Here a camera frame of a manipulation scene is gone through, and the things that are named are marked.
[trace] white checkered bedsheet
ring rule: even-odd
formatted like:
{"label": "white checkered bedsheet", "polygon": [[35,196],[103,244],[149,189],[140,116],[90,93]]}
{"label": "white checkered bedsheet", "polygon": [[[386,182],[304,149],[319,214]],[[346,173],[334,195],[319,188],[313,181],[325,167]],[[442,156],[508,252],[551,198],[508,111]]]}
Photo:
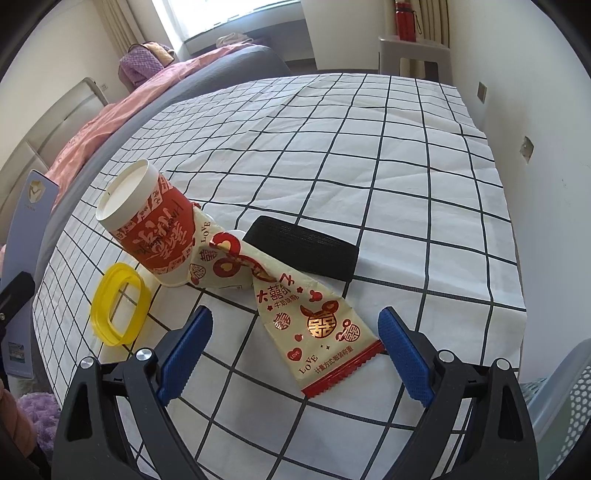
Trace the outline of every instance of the white checkered bedsheet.
{"label": "white checkered bedsheet", "polygon": [[[138,264],[94,212],[106,185],[139,158],[151,159],[228,229],[247,230],[270,215],[359,245],[353,281],[323,281],[375,332],[378,312],[392,305],[438,349],[468,362],[503,356],[518,365],[526,317],[511,223],[485,136],[457,90],[323,74],[260,80],[177,103],[106,164],[69,220],[34,302],[60,402],[83,357],[125,359],[203,304],[213,312],[213,336],[168,410],[209,478],[381,479],[422,413],[385,355],[304,398],[257,322],[251,291],[157,288],[152,281],[138,340],[129,350],[103,346],[88,321],[96,286],[114,262]],[[130,306],[124,297],[119,309]],[[155,475],[129,404],[121,405],[140,468]],[[457,453],[465,412],[466,405],[439,472]]]}

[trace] wall switch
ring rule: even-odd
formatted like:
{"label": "wall switch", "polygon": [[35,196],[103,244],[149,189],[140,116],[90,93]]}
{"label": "wall switch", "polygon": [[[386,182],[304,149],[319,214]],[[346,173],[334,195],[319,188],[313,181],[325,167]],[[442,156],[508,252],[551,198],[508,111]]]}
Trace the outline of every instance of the wall switch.
{"label": "wall switch", "polygon": [[484,85],[484,83],[482,82],[478,82],[478,98],[482,103],[484,103],[484,101],[486,100],[486,91],[486,85]]}
{"label": "wall switch", "polygon": [[531,156],[534,154],[534,144],[528,137],[523,138],[523,144],[519,153],[521,153],[526,163],[530,162]]}

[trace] yellow plastic ring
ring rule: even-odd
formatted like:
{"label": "yellow plastic ring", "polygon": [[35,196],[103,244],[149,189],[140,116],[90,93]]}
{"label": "yellow plastic ring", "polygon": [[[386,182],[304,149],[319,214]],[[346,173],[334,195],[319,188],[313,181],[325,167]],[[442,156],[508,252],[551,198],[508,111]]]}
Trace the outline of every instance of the yellow plastic ring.
{"label": "yellow plastic ring", "polygon": [[[126,331],[121,334],[111,323],[111,311],[125,284],[139,290],[139,300]],[[96,336],[106,345],[119,346],[132,343],[142,329],[150,309],[151,293],[144,279],[123,263],[116,263],[106,272],[100,281],[92,304],[90,305],[90,324]]]}

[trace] bed frame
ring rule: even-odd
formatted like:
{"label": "bed frame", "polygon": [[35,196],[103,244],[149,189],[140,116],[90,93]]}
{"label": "bed frame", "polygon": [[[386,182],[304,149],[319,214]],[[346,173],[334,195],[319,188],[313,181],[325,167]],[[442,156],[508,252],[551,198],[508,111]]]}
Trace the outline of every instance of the bed frame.
{"label": "bed frame", "polygon": [[13,150],[0,169],[0,244],[6,243],[29,172],[48,172],[61,149],[107,103],[96,83],[84,78],[45,112]]}

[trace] candy wrapper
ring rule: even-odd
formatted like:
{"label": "candy wrapper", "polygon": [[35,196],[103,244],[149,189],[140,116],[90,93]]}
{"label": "candy wrapper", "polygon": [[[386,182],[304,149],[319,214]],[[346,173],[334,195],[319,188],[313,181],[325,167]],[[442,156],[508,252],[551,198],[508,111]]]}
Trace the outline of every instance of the candy wrapper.
{"label": "candy wrapper", "polygon": [[327,390],[384,350],[342,297],[225,232],[198,208],[194,218],[191,283],[252,284],[261,320],[305,395]]}

